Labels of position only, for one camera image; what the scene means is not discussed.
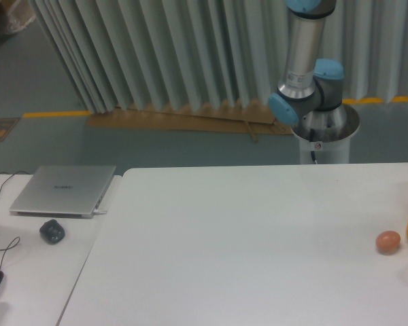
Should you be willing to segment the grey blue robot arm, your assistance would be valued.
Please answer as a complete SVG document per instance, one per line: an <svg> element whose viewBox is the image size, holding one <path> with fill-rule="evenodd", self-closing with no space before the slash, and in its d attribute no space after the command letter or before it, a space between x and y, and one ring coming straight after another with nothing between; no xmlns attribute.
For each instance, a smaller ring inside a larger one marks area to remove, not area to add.
<svg viewBox="0 0 408 326"><path fill-rule="evenodd" d="M359 128L356 110L343 104L343 66L318 58L325 20L335 1L287 1L292 25L284 74L268 105L277 120L309 142L331 143Z"/></svg>

